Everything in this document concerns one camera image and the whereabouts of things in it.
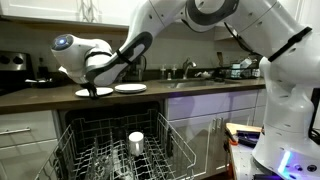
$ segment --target kitchen cabinet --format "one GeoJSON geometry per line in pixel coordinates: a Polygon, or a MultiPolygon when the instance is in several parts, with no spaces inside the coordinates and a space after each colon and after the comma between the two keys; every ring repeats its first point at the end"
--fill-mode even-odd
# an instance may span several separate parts
{"type": "Polygon", "coordinates": [[[226,171],[223,149],[226,123],[251,125],[258,90],[227,92],[167,100],[167,117],[197,156],[196,179],[226,171]]]}
{"type": "Polygon", "coordinates": [[[54,111],[0,116],[0,179],[34,179],[57,145],[54,111]]]}
{"type": "Polygon", "coordinates": [[[56,145],[49,140],[0,148],[0,179],[34,179],[56,145]]]}
{"type": "Polygon", "coordinates": [[[254,121],[252,126],[262,127],[263,126],[263,118],[264,112],[266,111],[266,106],[256,107],[254,111],[254,121]]]}
{"type": "Polygon", "coordinates": [[[1,14],[43,20],[80,21],[81,0],[1,0],[1,14]]]}
{"type": "Polygon", "coordinates": [[[216,126],[215,118],[216,115],[207,115],[170,122],[196,154],[197,160],[193,169],[195,179],[203,179],[215,174],[212,171],[215,167],[213,151],[216,145],[212,141],[215,136],[212,132],[212,127],[216,126]]]}
{"type": "Polygon", "coordinates": [[[304,0],[278,0],[288,13],[297,21],[300,19],[300,12],[304,0]]]}
{"type": "Polygon", "coordinates": [[[264,112],[266,110],[266,103],[267,103],[267,90],[260,89],[258,91],[257,103],[254,110],[254,120],[252,123],[253,126],[262,127],[264,112]]]}
{"type": "Polygon", "coordinates": [[[139,0],[99,0],[99,22],[128,27],[138,2],[139,0]]]}
{"type": "Polygon", "coordinates": [[[1,0],[1,15],[128,27],[139,0],[1,0]]]}
{"type": "Polygon", "coordinates": [[[219,174],[227,171],[228,154],[223,148],[225,138],[226,123],[235,123],[242,125],[251,125],[254,116],[254,108],[244,109],[239,111],[231,111],[217,114],[217,125],[214,132],[214,174],[219,174]]]}
{"type": "Polygon", "coordinates": [[[167,119],[196,117],[201,115],[254,108],[257,90],[206,94],[170,98],[167,100],[167,119]]]}
{"type": "Polygon", "coordinates": [[[56,138],[51,111],[0,116],[0,147],[56,138]]]}
{"type": "MultiPolygon", "coordinates": [[[[304,1],[312,1],[312,0],[278,0],[278,1],[295,20],[300,22],[300,19],[302,18],[300,16],[301,16],[302,6],[304,4],[304,1]]],[[[237,35],[237,32],[234,29],[231,28],[231,30],[234,35],[237,35]]],[[[233,36],[229,33],[227,28],[225,28],[223,23],[218,23],[214,31],[215,31],[215,35],[214,35],[215,41],[233,38],[233,36]]]]}
{"type": "Polygon", "coordinates": [[[312,27],[312,32],[320,32],[319,23],[319,0],[303,0],[301,8],[300,23],[312,27]]]}

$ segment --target dishwasher rack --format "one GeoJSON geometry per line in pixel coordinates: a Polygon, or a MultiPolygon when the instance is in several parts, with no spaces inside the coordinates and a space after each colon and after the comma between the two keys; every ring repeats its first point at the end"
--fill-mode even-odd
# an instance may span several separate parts
{"type": "Polygon", "coordinates": [[[74,119],[36,180],[193,179],[196,155],[156,110],[99,120],[74,119]],[[129,152],[131,132],[144,133],[143,153],[129,152]]]}

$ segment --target plate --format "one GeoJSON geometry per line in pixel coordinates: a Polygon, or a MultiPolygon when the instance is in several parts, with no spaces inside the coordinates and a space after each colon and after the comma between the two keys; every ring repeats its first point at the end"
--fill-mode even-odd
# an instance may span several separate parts
{"type": "MultiPolygon", "coordinates": [[[[105,96],[105,95],[111,94],[112,92],[113,92],[112,88],[102,88],[102,87],[97,88],[98,96],[105,96]]],[[[90,97],[87,89],[81,89],[77,91],[75,94],[80,97],[90,97]]]]}
{"type": "Polygon", "coordinates": [[[147,86],[144,84],[122,84],[115,87],[115,90],[120,93],[138,93],[146,89],[147,86]]]}

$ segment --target blue light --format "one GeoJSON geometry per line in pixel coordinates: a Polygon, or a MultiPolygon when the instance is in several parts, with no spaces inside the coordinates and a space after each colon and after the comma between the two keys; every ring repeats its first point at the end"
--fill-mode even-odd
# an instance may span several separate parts
{"type": "Polygon", "coordinates": [[[288,165],[288,161],[290,159],[290,156],[291,156],[291,152],[286,151],[282,160],[281,160],[280,166],[278,168],[279,173],[283,174],[284,168],[288,165]]]}
{"type": "Polygon", "coordinates": [[[58,40],[58,45],[64,45],[67,42],[67,39],[61,38],[58,40]]]}

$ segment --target bottle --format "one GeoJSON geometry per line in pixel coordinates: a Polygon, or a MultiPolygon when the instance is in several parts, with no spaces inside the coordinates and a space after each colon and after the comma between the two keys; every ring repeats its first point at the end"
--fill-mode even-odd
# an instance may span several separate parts
{"type": "Polygon", "coordinates": [[[165,68],[166,65],[162,65],[162,68],[160,69],[161,71],[161,75],[160,75],[160,79],[165,79],[166,78],[166,68],[165,68]]]}
{"type": "Polygon", "coordinates": [[[172,66],[172,76],[171,76],[171,78],[172,79],[175,79],[176,78],[176,71],[177,71],[177,68],[176,68],[176,64],[174,64],[173,66],[172,66]]]}
{"type": "Polygon", "coordinates": [[[43,65],[43,58],[39,58],[38,78],[49,79],[48,67],[43,65]]]}
{"type": "Polygon", "coordinates": [[[167,80],[168,80],[168,81],[172,80],[172,79],[171,79],[171,73],[168,73],[168,78],[167,78],[167,80]]]}

